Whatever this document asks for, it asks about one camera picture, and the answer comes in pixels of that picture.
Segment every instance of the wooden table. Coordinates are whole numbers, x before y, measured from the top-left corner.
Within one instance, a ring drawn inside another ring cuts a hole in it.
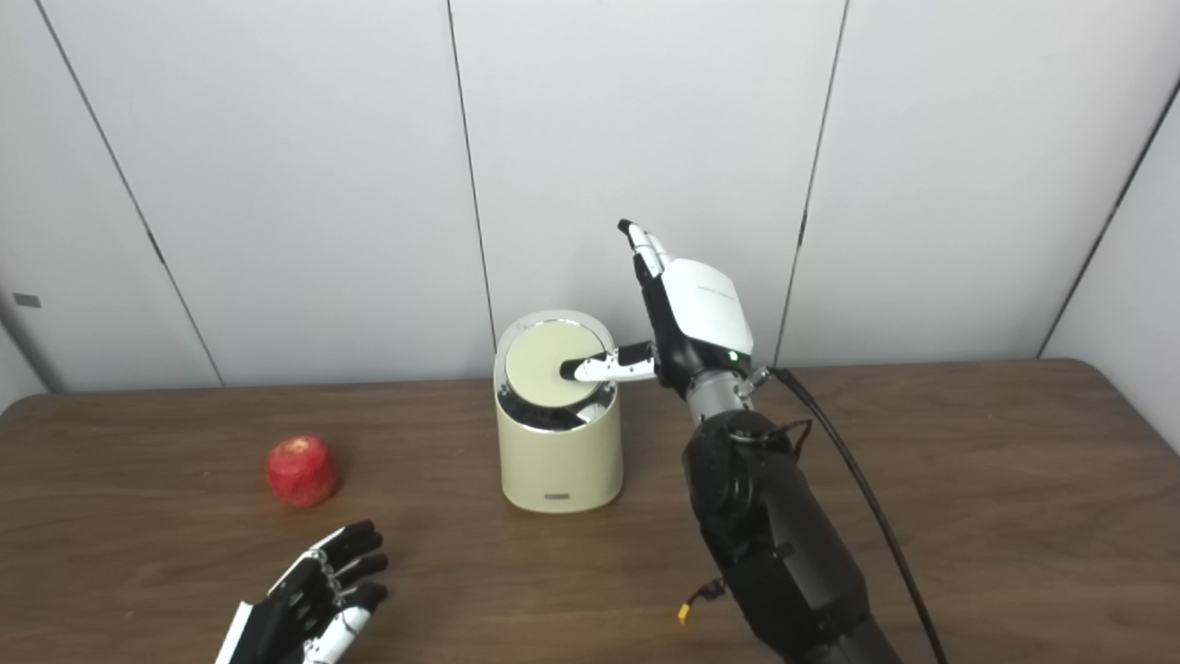
[[[1093,369],[1053,362],[799,373],[856,451],[951,660],[1180,662],[1180,459]],[[767,387],[760,409],[804,415]],[[21,663],[212,662],[238,599],[371,518],[382,605],[346,662],[773,663],[687,505],[684,406],[623,393],[627,484],[544,517],[499,492],[487,382],[47,396],[0,419],[0,652]],[[267,451],[315,433],[345,474],[289,511]],[[930,662],[874,524],[821,433],[802,466],[906,662]]]

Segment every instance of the red apple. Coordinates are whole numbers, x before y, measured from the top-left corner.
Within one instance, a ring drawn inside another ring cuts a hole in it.
[[[336,491],[336,465],[328,446],[316,436],[295,436],[267,455],[267,482],[278,500],[312,507]]]

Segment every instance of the cylindrical container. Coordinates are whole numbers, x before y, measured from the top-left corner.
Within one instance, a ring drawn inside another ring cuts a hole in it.
[[[500,485],[522,509],[584,512],[623,487],[618,387],[575,383],[562,362],[614,350],[607,327],[573,310],[513,322],[496,353]]]

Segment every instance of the black cable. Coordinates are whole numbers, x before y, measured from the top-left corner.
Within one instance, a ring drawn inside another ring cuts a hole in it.
[[[868,480],[860,471],[860,466],[857,464],[857,460],[852,456],[852,451],[848,449],[847,443],[844,442],[840,434],[835,432],[835,427],[832,425],[832,421],[827,419],[827,415],[824,414],[824,409],[819,407],[819,403],[815,402],[815,397],[807,392],[807,388],[805,388],[804,384],[791,374],[791,372],[781,368],[773,368],[769,372],[775,379],[779,380],[779,382],[786,386],[787,389],[791,390],[805,407],[807,407],[807,410],[815,416],[815,420],[819,421],[824,432],[827,432],[827,436],[832,439],[832,443],[844,459],[844,465],[848,467],[848,472],[852,473],[852,478],[857,481],[857,486],[860,487],[860,493],[864,494],[865,501],[868,504],[868,508],[872,511],[873,517],[877,518],[877,525],[880,526],[881,533],[885,535],[885,543],[889,544],[890,553],[893,554],[897,568],[902,573],[902,580],[905,581],[905,587],[910,591],[910,599],[913,600],[913,607],[918,612],[918,619],[922,620],[922,626],[926,631],[926,638],[930,639],[930,649],[935,651],[935,659],[938,664],[948,664],[946,653],[943,651],[942,640],[938,638],[938,630],[935,629],[935,622],[930,618],[930,611],[926,609],[925,600],[922,599],[922,592],[918,591],[918,584],[913,580],[913,573],[910,572],[910,565],[905,561],[905,554],[902,553],[902,545],[897,541],[897,535],[893,534],[893,528],[889,525],[889,519],[885,518],[885,511],[881,509],[880,504],[877,502],[877,497],[868,486]]]

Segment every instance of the container lid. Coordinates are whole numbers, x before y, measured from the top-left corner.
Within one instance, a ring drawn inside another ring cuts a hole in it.
[[[512,342],[505,372],[512,392],[542,408],[563,408],[589,397],[597,383],[578,383],[560,377],[568,360],[601,354],[602,342],[589,328],[569,320],[548,320],[527,327]]]

